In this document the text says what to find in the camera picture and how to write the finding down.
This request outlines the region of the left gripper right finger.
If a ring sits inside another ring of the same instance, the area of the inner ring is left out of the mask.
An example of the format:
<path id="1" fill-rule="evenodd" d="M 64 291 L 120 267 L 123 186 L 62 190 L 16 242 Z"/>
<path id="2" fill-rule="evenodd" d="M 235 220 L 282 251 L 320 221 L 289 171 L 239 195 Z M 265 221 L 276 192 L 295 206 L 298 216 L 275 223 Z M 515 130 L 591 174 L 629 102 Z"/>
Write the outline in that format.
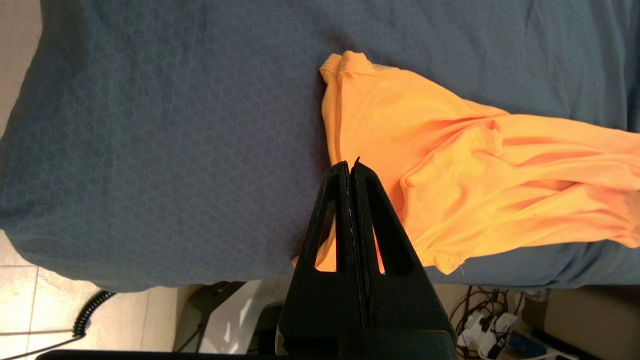
<path id="1" fill-rule="evenodd" d="M 358 246 L 361 328 L 355 359 L 454 359 L 454 330 L 377 174 L 350 171 Z"/>

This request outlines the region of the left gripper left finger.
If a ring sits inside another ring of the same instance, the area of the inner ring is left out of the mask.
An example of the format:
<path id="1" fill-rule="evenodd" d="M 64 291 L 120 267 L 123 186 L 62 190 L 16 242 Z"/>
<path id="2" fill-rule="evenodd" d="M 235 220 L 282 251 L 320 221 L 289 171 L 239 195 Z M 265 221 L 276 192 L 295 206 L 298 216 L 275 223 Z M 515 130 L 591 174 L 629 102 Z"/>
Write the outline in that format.
<path id="1" fill-rule="evenodd" d="M 325 215 L 334 204 L 336 271 L 316 268 Z M 276 330 L 279 356 L 336 356 L 346 333 L 363 328 L 361 267 L 352 215 L 349 166 L 322 178 Z"/>

